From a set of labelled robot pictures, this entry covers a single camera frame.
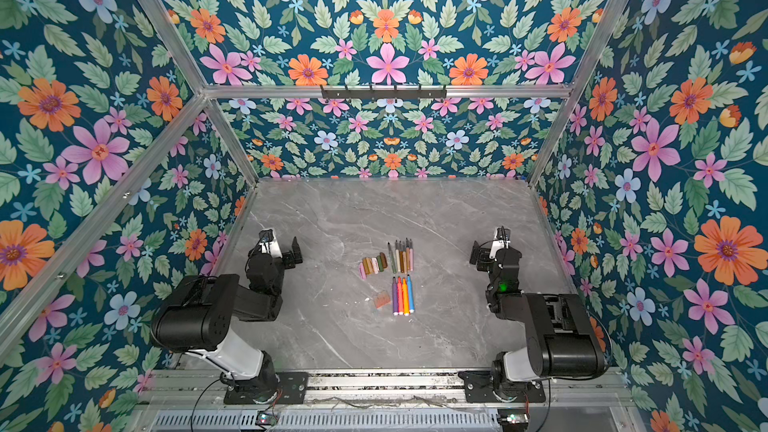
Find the ochre brown marker pen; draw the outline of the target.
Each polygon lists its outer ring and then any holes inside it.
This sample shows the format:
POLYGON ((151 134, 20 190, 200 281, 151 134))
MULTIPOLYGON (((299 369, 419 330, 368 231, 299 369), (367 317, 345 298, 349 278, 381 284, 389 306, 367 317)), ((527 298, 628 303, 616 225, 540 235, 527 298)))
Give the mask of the ochre brown marker pen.
POLYGON ((411 260, 411 247, 410 247, 410 240, 406 238, 404 241, 404 245, 402 247, 403 255, 404 255, 404 267, 405 267, 405 273, 409 274, 412 270, 412 260, 411 260))

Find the ochre pen cap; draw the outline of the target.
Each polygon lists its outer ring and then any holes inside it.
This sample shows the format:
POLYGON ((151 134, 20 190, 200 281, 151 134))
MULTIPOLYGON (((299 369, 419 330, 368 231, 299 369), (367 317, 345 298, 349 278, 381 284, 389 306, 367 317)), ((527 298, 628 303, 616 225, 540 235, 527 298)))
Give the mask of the ochre pen cap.
POLYGON ((370 258, 369 257, 364 257, 362 263, 363 263, 363 268, 364 268, 365 274, 367 276, 372 275, 373 274, 373 269, 372 269, 370 258))

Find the light pink marker pen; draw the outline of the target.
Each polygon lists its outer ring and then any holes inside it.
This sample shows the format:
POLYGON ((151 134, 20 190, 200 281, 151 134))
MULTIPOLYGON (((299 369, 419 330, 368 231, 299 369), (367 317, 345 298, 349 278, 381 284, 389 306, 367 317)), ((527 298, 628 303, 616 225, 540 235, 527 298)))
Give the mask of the light pink marker pen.
POLYGON ((395 252, 395 259, 396 259, 398 273, 403 273, 404 269, 403 269, 402 255, 401 255, 401 244, 399 240, 396 240, 395 242, 394 252, 395 252))

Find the blue marker pen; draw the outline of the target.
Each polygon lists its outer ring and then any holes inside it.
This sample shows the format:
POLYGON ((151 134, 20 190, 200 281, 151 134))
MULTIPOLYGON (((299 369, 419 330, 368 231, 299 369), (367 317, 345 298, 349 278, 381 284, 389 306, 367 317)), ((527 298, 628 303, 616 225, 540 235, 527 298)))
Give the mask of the blue marker pen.
POLYGON ((405 292, 407 293, 406 305, 408 306, 407 313, 413 314, 415 312, 415 305, 414 305, 414 297, 413 297, 412 280, 409 275, 406 276, 405 282, 406 282, 405 292))

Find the orange marker pen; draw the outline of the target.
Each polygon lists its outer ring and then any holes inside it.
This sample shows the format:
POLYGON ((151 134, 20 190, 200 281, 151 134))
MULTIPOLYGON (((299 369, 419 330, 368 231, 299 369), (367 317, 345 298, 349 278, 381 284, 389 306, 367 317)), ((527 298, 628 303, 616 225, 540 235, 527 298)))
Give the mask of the orange marker pen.
POLYGON ((408 296, 408 284, 405 277, 400 278, 399 283, 399 290, 400 290, 400 313, 404 316, 408 316, 410 314, 410 303, 409 303, 409 296, 408 296))

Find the red marker pen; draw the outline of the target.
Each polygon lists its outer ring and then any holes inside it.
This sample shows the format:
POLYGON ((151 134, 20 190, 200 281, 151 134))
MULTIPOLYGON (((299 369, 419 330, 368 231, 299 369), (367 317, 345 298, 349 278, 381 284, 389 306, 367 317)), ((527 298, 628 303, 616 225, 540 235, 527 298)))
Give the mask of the red marker pen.
POLYGON ((396 278, 396 293, 397 293, 397 314, 404 315, 402 277, 396 278))

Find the dark green brown marker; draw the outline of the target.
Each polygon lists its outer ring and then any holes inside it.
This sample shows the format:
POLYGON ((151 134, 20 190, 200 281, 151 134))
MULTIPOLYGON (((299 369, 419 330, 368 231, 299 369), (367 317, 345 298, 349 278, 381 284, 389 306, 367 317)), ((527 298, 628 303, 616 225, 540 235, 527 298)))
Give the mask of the dark green brown marker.
POLYGON ((387 248, 388 248, 388 254, 389 254, 389 261, 390 261, 391 269, 392 269, 393 274, 396 275, 399 272, 399 269, 398 269, 397 260, 396 260, 395 253, 394 253, 394 249, 393 249, 392 244, 390 242, 387 243, 387 248))

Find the purple marker pen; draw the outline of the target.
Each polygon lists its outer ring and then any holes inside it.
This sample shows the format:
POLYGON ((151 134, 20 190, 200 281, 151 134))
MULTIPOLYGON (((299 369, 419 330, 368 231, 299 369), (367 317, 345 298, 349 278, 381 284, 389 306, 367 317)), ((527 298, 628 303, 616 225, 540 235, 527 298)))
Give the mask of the purple marker pen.
POLYGON ((392 288, 391 288, 391 301, 392 301, 392 313, 393 315, 397 316, 400 314, 399 309, 399 286, 398 286, 398 278, 393 277, 392 278, 392 288))

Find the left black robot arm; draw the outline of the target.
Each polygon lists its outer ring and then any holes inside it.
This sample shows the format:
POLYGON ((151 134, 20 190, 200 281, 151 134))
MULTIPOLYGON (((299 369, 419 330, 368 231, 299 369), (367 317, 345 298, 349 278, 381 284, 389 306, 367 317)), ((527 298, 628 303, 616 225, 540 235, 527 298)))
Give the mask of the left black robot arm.
POLYGON ((152 321, 152 342, 201 359, 220 371, 227 403, 268 403, 282 383, 268 352, 249 345, 232 328, 239 322, 273 322, 282 309, 285 271, 303 262, 297 239, 282 250, 263 230, 245 264, 247 287, 237 274, 190 276, 165 298, 152 321))

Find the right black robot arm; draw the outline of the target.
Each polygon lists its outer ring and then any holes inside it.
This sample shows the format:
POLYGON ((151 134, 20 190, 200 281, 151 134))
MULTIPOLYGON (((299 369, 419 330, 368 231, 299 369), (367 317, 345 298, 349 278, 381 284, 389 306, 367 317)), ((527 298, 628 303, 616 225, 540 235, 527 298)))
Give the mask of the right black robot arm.
POLYGON ((522 253, 502 239, 474 242, 469 257, 470 264, 488 275, 489 311, 523 326, 524 346, 500 352, 491 366, 491 390, 503 401, 543 379, 588 381, 609 368, 607 346, 579 296, 522 291, 521 259, 522 253))

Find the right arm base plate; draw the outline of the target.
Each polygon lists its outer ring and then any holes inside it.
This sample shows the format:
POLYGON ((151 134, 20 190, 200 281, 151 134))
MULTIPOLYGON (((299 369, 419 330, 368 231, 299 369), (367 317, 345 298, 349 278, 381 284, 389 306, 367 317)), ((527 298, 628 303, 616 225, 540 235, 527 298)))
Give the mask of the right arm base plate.
POLYGON ((463 381, 468 403, 542 404, 545 390, 540 382, 510 382, 490 370, 464 370, 458 373, 463 381))

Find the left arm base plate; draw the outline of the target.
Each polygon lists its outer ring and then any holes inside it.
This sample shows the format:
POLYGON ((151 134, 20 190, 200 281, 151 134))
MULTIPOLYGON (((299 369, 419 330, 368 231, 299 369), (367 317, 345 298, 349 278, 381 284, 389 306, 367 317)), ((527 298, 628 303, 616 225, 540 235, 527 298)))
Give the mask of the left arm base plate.
POLYGON ((263 371, 251 379, 227 379, 223 403, 225 405, 278 405, 303 404, 308 391, 309 374, 306 372, 263 371))

